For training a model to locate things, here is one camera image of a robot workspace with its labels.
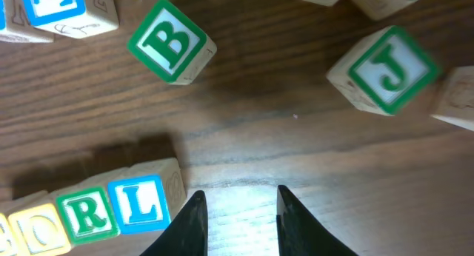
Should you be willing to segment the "blue H block left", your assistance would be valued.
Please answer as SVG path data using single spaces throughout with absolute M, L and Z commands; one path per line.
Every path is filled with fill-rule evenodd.
M 33 27 L 70 38 L 88 38 L 119 28 L 114 0 L 23 0 Z

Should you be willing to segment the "yellow O block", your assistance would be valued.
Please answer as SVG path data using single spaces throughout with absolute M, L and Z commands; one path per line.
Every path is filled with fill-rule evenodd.
M 72 249 L 53 198 L 42 190 L 11 201 L 6 216 L 19 255 L 63 255 Z

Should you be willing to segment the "yellow C block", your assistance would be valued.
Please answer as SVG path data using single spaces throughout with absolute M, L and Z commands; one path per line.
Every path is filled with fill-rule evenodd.
M 1 256 L 16 256 L 18 248 L 7 216 L 17 206 L 15 201 L 1 203 Z

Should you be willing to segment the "green J block right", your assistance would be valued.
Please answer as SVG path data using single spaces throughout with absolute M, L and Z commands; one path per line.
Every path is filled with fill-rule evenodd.
M 356 109 L 394 116 L 440 72 L 404 28 L 392 25 L 360 40 L 326 77 Z

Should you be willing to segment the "green R block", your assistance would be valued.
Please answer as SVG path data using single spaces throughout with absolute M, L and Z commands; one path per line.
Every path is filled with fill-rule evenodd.
M 107 185 L 126 171 L 127 168 L 122 167 L 103 172 L 50 193 L 72 246 L 108 240 L 121 234 Z

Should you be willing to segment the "red M block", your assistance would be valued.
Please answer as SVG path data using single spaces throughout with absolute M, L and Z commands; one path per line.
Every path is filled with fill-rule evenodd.
M 473 131 L 473 66 L 453 69 L 436 96 L 430 115 Z

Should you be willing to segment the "green B block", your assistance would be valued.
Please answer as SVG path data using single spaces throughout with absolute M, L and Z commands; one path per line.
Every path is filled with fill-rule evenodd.
M 127 49 L 168 84 L 191 84 L 217 52 L 213 40 L 168 0 L 159 0 Z

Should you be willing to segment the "blue D block lower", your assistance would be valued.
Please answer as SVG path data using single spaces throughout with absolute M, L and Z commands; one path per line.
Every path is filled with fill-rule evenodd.
M 23 0 L 1 0 L 1 41 L 10 43 L 52 43 L 54 34 L 30 24 Z

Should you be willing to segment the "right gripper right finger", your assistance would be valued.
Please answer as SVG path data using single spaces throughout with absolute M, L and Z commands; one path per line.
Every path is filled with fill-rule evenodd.
M 285 185 L 278 185 L 277 189 L 276 225 L 280 256 L 357 256 Z

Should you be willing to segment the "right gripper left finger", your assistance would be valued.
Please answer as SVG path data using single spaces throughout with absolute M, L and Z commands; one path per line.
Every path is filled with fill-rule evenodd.
M 199 190 L 140 256 L 207 256 L 207 245 L 207 201 L 204 191 Z

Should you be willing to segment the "blue L block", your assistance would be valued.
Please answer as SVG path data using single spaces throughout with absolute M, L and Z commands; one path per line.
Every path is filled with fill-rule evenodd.
M 187 199 L 176 158 L 135 164 L 107 184 L 123 235 L 165 230 Z

